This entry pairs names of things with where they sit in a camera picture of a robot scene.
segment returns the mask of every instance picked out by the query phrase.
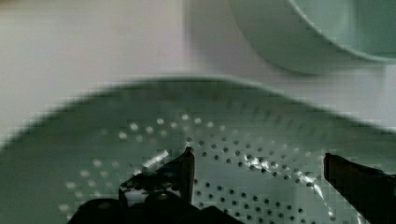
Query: white surface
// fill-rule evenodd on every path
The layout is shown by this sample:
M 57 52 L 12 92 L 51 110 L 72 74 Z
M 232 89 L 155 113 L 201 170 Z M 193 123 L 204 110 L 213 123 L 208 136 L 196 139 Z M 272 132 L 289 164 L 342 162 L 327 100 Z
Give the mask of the white surface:
M 396 66 L 303 77 L 259 58 L 226 0 L 0 0 L 0 145 L 87 91 L 148 74 L 249 78 L 396 127 Z

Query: bowl rim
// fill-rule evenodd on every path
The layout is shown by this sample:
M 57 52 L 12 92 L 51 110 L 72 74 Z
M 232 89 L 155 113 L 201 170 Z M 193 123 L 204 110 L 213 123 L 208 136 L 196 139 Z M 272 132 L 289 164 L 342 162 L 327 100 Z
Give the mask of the bowl rim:
M 325 40 L 329 41 L 330 43 L 332 43 L 334 46 L 336 46 L 340 50 L 351 53 L 352 55 L 357 56 L 357 57 L 362 58 L 367 61 L 374 61 L 374 62 L 378 62 L 378 63 L 396 63 L 396 56 L 394 58 L 377 56 L 374 54 L 364 52 L 359 49 L 352 48 L 349 45 L 341 45 L 341 44 L 337 43 L 335 38 L 330 38 L 327 35 L 323 34 L 318 29 L 318 27 L 311 20 L 309 20 L 309 18 L 306 16 L 304 11 L 297 4 L 296 0 L 287 0 L 287 3 L 291 6 L 292 10 L 294 12 L 296 12 L 297 15 L 309 26 L 309 28 L 314 30 L 314 32 L 316 32 L 317 35 L 323 37 Z

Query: colander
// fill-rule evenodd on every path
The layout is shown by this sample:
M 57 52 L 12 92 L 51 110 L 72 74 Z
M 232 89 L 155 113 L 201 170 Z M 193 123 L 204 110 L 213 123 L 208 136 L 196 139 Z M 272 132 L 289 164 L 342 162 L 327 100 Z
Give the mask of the colander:
M 192 204 L 244 223 L 365 223 L 323 178 L 326 152 L 396 171 L 394 133 L 233 77 L 141 79 L 92 94 L 0 154 L 0 223 L 66 223 L 159 155 L 195 154 Z

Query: green-tinted bowl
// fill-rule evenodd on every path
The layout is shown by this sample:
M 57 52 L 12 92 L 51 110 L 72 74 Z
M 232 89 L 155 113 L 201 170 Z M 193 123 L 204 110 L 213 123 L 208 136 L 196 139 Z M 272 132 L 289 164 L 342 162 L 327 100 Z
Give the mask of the green-tinted bowl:
M 236 21 L 265 59 L 322 74 L 396 63 L 392 0 L 231 0 Z

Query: perforated metal plate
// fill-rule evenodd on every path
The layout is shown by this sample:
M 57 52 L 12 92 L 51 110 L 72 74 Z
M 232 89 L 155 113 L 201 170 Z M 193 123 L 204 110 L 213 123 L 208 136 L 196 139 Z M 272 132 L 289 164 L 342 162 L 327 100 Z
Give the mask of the perforated metal plate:
M 43 118 L 0 154 L 0 223 L 65 223 L 155 157 L 195 149 L 193 204 L 245 223 L 365 223 L 325 152 L 396 173 L 396 138 L 225 77 L 150 79 Z

